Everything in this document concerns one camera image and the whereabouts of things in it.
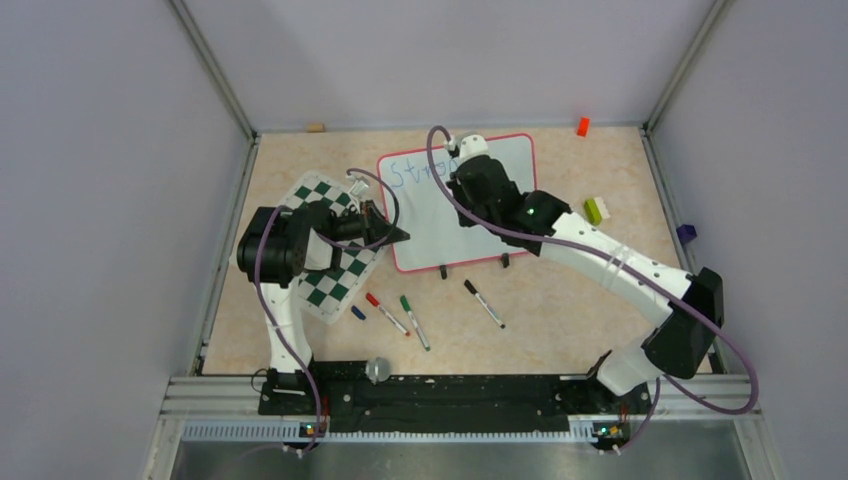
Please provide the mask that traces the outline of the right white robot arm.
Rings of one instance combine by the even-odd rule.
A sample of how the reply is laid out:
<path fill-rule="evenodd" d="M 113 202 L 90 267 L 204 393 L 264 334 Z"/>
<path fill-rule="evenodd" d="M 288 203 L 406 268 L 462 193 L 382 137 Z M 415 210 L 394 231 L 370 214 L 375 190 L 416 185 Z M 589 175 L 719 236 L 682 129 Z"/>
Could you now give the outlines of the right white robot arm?
<path fill-rule="evenodd" d="M 564 201 L 541 190 L 522 192 L 486 140 L 467 133 L 444 144 L 457 163 L 446 183 L 463 227 L 483 225 L 504 243 L 568 266 L 627 300 L 653 330 L 614 350 L 590 370 L 589 404 L 612 412 L 636 386 L 661 375 L 690 379 L 715 339 L 695 316 L 716 327 L 723 319 L 723 279 L 657 262 L 600 231 Z"/>

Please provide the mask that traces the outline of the pink framed whiteboard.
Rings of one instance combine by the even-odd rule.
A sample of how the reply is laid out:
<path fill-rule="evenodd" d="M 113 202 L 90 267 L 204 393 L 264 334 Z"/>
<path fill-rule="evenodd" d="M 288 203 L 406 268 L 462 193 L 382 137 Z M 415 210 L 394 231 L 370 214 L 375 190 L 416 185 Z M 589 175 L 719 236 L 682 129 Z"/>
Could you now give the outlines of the pink framed whiteboard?
<path fill-rule="evenodd" d="M 444 148 L 434 147 L 435 170 L 429 168 L 424 149 L 396 152 L 380 157 L 377 173 L 389 186 L 382 190 L 387 216 L 392 220 L 399 202 L 398 227 L 410 235 L 393 245 L 396 268 L 404 273 L 436 269 L 524 251 L 505 244 L 480 226 L 462 227 L 457 212 L 433 180 L 443 181 L 458 167 Z"/>

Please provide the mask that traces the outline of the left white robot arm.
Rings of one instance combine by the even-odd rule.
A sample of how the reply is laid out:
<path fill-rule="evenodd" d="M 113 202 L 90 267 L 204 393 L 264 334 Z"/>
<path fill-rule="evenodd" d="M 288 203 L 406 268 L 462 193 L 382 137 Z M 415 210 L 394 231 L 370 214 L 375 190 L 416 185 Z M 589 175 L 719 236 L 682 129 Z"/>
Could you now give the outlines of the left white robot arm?
<path fill-rule="evenodd" d="M 370 250 L 410 238 L 371 200 L 341 213 L 322 201 L 294 209 L 257 208 L 237 243 L 235 258 L 265 313 L 269 368 L 279 374 L 301 374 L 313 360 L 297 292 L 303 274 L 339 271 L 345 250 Z"/>

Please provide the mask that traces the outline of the blue marker cap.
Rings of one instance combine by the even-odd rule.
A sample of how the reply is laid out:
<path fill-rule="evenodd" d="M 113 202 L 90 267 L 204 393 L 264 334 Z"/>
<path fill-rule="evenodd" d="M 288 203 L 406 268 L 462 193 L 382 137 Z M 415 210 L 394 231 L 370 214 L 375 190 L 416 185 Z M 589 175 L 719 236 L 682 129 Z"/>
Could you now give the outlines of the blue marker cap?
<path fill-rule="evenodd" d="M 367 316 L 356 306 L 351 307 L 351 312 L 361 321 L 365 321 Z"/>

